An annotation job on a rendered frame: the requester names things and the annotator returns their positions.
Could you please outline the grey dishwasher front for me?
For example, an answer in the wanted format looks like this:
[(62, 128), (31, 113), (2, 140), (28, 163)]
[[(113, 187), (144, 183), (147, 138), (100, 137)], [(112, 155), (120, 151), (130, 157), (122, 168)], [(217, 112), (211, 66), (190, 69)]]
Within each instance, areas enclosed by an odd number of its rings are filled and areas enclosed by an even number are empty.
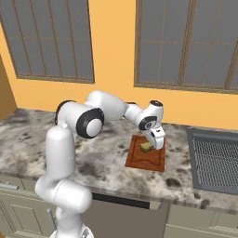
[(163, 238), (168, 203), (93, 193), (83, 222), (95, 238)]

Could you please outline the brown framed window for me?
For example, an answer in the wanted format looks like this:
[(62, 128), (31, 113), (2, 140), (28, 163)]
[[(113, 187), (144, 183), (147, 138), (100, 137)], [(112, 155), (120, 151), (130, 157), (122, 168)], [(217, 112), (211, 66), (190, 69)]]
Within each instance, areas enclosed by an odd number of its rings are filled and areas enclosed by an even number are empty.
[(88, 0), (0, 0), (19, 79), (94, 82)]
[(134, 86), (238, 94), (238, 0), (136, 0)]

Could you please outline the beige drawer front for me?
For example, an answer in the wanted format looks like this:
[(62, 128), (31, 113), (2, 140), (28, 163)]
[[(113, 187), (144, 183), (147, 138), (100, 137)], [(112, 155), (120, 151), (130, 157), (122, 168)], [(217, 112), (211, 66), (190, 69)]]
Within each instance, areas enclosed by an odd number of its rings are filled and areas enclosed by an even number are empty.
[(19, 186), (17, 191), (34, 192), (36, 178), (22, 178), (0, 174), (0, 183), (17, 185)]
[(170, 206), (167, 223), (184, 228), (238, 231), (238, 215), (181, 205)]

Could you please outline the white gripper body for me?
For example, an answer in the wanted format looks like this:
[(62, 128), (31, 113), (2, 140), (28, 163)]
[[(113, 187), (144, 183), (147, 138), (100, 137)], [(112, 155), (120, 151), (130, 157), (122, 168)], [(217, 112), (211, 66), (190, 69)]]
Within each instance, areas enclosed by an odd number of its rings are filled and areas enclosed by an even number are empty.
[(156, 150), (160, 150), (164, 146), (165, 131), (161, 126), (151, 128), (144, 132), (145, 137)]

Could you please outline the brown wooden cutting board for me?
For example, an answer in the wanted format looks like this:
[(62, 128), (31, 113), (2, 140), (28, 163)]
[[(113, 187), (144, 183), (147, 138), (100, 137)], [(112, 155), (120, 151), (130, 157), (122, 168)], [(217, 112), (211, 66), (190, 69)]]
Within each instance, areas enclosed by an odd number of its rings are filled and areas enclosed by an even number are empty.
[(132, 137), (126, 158), (126, 167), (164, 172), (165, 146), (160, 150), (151, 149), (144, 152), (140, 145), (146, 141), (145, 136), (134, 135)]

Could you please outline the brown wooden cabinet side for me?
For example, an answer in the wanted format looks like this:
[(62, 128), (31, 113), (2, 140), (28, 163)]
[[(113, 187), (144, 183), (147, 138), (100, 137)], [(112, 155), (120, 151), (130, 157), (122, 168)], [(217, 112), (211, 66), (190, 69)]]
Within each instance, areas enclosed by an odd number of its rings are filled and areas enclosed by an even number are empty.
[(17, 104), (7, 78), (2, 57), (0, 56), (0, 120), (5, 119), (17, 109)]

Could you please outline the yellow green sponge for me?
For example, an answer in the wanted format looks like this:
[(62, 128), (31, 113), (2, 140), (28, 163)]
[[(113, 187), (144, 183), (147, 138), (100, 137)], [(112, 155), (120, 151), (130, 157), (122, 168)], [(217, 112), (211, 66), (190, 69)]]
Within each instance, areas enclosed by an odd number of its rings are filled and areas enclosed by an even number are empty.
[(144, 142), (139, 145), (143, 152), (148, 152), (152, 149), (152, 144), (150, 142)]

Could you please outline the beige cupboard door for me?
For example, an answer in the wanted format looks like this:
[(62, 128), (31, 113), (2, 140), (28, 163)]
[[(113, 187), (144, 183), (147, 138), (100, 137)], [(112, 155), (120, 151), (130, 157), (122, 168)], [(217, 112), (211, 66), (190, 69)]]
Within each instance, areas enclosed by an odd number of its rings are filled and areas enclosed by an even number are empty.
[(47, 210), (54, 214), (56, 207), (34, 192), (0, 189), (0, 201), (13, 238), (48, 238), (52, 234)]
[(222, 234), (199, 231), (174, 225), (165, 225), (164, 238), (238, 238), (238, 234)]

